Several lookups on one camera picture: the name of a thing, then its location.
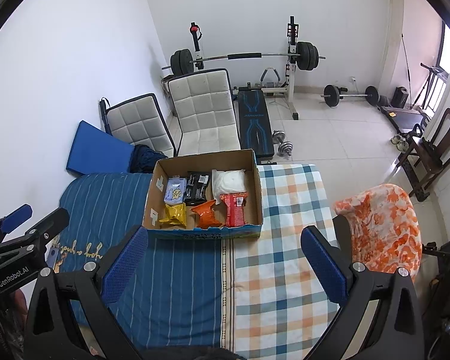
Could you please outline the white padded chair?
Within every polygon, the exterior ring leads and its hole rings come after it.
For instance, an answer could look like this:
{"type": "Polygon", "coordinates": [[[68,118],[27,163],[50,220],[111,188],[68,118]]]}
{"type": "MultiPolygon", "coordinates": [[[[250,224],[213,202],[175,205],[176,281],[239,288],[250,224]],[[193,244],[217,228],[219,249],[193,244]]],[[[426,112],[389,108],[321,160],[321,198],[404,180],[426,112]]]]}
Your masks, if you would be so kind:
{"type": "Polygon", "coordinates": [[[109,135],[133,146],[146,145],[167,157],[177,155],[166,120],[154,94],[134,97],[110,106],[106,97],[99,101],[100,117],[109,135]]]}
{"type": "Polygon", "coordinates": [[[241,148],[226,69],[187,74],[168,86],[181,130],[179,156],[241,148]]]}

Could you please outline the barbell on floor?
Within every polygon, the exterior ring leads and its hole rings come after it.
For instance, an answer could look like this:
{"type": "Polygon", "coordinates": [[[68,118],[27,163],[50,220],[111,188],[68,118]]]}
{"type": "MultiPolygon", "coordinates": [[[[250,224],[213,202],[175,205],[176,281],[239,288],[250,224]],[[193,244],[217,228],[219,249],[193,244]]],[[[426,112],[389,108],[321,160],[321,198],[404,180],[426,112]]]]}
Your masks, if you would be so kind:
{"type": "Polygon", "coordinates": [[[345,98],[363,98],[370,105],[376,106],[379,102],[380,95],[375,86],[368,86],[363,94],[351,94],[345,87],[337,87],[335,85],[327,85],[324,87],[321,98],[329,107],[337,107],[341,100],[345,98]]]}

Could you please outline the white padded chair left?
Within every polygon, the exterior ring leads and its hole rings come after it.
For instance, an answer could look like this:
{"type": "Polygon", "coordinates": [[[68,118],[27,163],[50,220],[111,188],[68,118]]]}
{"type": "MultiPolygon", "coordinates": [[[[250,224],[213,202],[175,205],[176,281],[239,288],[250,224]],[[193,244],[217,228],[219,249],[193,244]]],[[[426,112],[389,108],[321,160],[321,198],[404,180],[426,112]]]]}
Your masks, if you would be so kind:
{"type": "Polygon", "coordinates": [[[167,157],[177,155],[166,120],[154,94],[134,97],[110,106],[106,97],[99,101],[100,117],[109,135],[133,146],[146,145],[167,157]]]}

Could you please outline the orange snack packet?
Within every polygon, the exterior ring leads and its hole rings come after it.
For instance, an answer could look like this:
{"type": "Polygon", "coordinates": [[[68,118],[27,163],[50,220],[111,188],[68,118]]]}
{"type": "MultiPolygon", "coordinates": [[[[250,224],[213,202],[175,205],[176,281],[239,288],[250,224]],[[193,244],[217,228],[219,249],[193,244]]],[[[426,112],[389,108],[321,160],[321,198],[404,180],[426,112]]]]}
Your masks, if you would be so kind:
{"type": "Polygon", "coordinates": [[[223,223],[215,217],[215,200],[194,206],[191,211],[198,217],[197,226],[202,229],[220,228],[223,223]]]}

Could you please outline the red snack packet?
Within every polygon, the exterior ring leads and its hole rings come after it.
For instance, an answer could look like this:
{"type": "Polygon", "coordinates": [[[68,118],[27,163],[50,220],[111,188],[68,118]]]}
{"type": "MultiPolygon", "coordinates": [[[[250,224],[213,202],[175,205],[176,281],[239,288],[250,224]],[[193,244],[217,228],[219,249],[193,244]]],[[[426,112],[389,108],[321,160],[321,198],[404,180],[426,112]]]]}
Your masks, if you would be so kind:
{"type": "Polygon", "coordinates": [[[220,196],[226,206],[226,226],[239,228],[245,225],[245,204],[247,192],[227,193],[220,196]]]}

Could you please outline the barbell on rack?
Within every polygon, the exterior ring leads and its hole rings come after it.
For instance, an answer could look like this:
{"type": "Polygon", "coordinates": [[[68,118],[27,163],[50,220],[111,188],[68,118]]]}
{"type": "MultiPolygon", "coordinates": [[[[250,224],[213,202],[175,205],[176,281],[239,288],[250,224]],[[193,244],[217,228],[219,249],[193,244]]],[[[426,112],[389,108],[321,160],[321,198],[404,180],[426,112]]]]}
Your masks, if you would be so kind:
{"type": "Polygon", "coordinates": [[[289,63],[295,63],[297,68],[302,71],[312,71],[317,68],[320,60],[326,57],[320,55],[318,48],[310,42],[299,41],[295,45],[295,53],[235,53],[228,55],[218,55],[208,58],[194,57],[190,49],[177,50],[170,56],[170,62],[162,70],[170,69],[175,76],[183,76],[201,69],[204,62],[218,60],[239,60],[239,59],[263,59],[268,57],[287,57],[289,63]]]}

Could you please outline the white soft bag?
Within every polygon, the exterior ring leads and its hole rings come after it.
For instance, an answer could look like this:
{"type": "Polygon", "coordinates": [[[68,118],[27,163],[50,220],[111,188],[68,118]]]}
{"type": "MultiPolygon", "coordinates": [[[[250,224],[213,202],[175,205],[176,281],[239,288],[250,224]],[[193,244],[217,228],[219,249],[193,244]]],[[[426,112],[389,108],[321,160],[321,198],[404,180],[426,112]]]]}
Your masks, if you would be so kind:
{"type": "Polygon", "coordinates": [[[215,203],[221,203],[223,194],[236,194],[246,191],[245,171],[219,171],[212,170],[212,194],[215,203]]]}

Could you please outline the black snack packet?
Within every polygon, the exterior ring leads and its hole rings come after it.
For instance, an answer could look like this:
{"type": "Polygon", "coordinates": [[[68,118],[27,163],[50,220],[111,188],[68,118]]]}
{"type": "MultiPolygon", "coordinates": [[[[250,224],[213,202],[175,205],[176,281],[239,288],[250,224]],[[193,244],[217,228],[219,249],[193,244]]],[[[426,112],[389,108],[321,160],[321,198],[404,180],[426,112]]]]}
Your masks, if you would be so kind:
{"type": "Polygon", "coordinates": [[[210,172],[189,172],[184,193],[184,203],[187,206],[198,206],[207,201],[206,189],[211,179],[210,172]]]}

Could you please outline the white tissue pack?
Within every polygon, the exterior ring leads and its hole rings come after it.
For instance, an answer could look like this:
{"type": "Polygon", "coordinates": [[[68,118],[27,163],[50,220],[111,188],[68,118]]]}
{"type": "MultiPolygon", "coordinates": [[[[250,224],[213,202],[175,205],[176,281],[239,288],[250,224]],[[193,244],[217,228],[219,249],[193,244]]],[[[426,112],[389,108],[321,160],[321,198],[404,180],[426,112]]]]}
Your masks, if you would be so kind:
{"type": "Polygon", "coordinates": [[[184,194],[187,188],[187,179],[172,177],[167,181],[164,203],[175,206],[184,202],[184,194]]]}

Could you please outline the chrome dumbbell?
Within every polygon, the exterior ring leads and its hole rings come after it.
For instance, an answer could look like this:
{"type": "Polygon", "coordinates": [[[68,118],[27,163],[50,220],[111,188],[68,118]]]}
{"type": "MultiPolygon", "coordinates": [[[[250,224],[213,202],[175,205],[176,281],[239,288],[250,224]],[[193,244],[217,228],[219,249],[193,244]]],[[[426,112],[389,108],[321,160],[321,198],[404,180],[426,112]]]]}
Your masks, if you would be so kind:
{"type": "Polygon", "coordinates": [[[277,145],[277,155],[280,157],[290,157],[293,152],[293,144],[286,140],[284,131],[274,131],[272,133],[272,142],[277,145]]]}

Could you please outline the dark wooden chair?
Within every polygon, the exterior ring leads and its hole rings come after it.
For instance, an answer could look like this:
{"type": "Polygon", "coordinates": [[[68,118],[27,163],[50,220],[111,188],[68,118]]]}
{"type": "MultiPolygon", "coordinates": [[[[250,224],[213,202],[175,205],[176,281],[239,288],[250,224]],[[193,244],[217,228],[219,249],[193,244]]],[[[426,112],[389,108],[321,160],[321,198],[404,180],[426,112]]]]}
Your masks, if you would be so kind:
{"type": "Polygon", "coordinates": [[[450,108],[446,108],[430,139],[411,136],[408,147],[397,157],[396,169],[402,168],[410,182],[410,197],[420,203],[430,195],[429,189],[450,167],[450,108]]]}

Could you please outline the white padded chair right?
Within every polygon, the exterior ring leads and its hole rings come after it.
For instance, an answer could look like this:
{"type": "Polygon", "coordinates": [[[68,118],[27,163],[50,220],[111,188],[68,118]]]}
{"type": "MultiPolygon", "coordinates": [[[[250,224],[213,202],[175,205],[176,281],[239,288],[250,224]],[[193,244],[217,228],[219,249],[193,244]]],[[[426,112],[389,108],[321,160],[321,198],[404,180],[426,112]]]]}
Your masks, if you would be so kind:
{"type": "Polygon", "coordinates": [[[241,148],[226,69],[187,74],[168,86],[181,130],[179,156],[241,148]]]}

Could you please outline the yellow snack packet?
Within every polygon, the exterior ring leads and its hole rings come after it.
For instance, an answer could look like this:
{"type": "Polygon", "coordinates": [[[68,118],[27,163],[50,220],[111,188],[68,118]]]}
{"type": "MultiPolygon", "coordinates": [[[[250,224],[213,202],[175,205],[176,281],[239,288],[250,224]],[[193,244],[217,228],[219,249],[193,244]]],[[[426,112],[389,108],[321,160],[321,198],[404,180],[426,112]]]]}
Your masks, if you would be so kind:
{"type": "Polygon", "coordinates": [[[159,220],[161,228],[186,228],[187,211],[185,203],[165,205],[164,217],[159,220]]]}

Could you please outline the black weight bench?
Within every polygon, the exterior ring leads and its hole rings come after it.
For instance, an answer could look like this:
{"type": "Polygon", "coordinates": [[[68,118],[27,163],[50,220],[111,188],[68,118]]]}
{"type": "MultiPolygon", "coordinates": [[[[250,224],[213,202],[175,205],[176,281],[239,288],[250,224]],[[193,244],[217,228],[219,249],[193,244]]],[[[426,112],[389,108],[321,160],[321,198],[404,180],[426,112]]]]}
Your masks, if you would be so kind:
{"type": "Polygon", "coordinates": [[[251,149],[257,161],[271,161],[275,155],[270,118],[260,89],[239,88],[238,129],[241,149],[251,149]]]}

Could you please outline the plaid checkered cloth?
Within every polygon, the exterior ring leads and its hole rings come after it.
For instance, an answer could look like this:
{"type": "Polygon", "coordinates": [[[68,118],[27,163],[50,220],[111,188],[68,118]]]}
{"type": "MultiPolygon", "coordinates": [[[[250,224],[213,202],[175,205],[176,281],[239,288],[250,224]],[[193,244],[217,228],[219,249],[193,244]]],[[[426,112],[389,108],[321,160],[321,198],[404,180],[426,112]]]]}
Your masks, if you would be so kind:
{"type": "Polygon", "coordinates": [[[314,225],[337,243],[314,164],[263,165],[259,236],[223,243],[222,347],[246,359],[303,359],[337,313],[301,248],[314,225]]]}

